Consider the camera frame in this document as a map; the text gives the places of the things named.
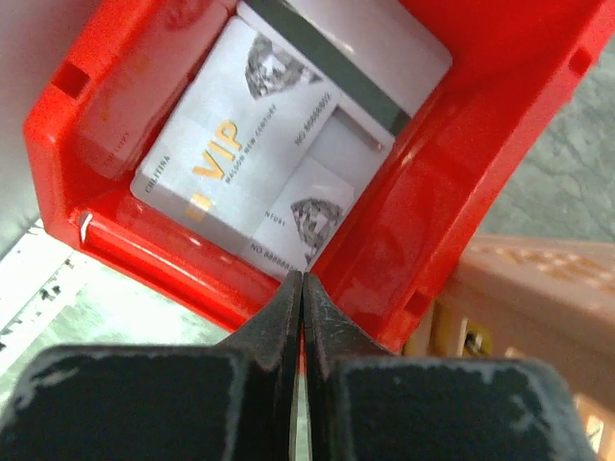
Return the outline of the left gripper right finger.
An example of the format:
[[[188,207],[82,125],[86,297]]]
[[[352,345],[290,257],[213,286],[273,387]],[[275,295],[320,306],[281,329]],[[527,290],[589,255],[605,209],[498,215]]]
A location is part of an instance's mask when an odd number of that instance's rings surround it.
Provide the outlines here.
[[[303,278],[315,460],[592,460],[567,383],[534,359],[409,358]]]

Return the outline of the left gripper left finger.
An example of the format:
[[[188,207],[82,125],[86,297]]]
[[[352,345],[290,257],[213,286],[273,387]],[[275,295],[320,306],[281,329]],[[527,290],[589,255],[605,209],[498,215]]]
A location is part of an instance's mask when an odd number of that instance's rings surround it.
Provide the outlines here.
[[[302,274],[213,346],[62,345],[1,415],[5,460],[291,460]]]

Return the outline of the pink file organizer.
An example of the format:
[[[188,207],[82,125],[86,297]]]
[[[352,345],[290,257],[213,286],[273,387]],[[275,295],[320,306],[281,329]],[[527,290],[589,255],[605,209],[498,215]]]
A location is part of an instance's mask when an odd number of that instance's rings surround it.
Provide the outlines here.
[[[613,244],[476,235],[402,353],[550,363],[598,459],[613,459]]]

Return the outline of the white VIP card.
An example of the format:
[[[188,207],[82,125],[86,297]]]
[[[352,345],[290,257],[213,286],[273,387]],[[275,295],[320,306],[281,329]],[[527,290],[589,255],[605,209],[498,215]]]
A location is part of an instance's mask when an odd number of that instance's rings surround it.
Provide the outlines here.
[[[328,78],[235,16],[138,166],[131,192],[238,254],[340,96]]]

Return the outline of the red bin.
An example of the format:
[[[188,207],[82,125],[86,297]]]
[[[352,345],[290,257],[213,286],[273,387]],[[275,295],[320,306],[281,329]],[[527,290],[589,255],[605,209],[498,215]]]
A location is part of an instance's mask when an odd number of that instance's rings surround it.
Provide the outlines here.
[[[129,178],[234,1],[105,1],[24,125],[42,220],[60,241],[239,328],[278,284],[141,205]],[[315,272],[398,350],[530,146],[614,32],[610,1],[397,1],[451,52]]]

